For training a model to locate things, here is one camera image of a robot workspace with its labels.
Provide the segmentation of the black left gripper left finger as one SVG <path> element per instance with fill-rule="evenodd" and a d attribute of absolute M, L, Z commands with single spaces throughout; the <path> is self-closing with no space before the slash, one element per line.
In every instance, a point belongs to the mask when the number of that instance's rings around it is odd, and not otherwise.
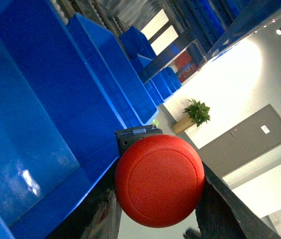
<path fill-rule="evenodd" d="M 114 182 L 116 159 L 79 206 L 48 236 L 48 239 L 117 239 L 122 208 Z"/>

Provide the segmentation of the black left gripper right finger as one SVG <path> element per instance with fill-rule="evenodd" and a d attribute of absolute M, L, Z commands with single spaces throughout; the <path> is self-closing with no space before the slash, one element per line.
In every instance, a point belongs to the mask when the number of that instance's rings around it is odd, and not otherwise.
<path fill-rule="evenodd" d="M 205 185 L 196 208 L 203 239 L 280 239 L 204 163 Z"/>

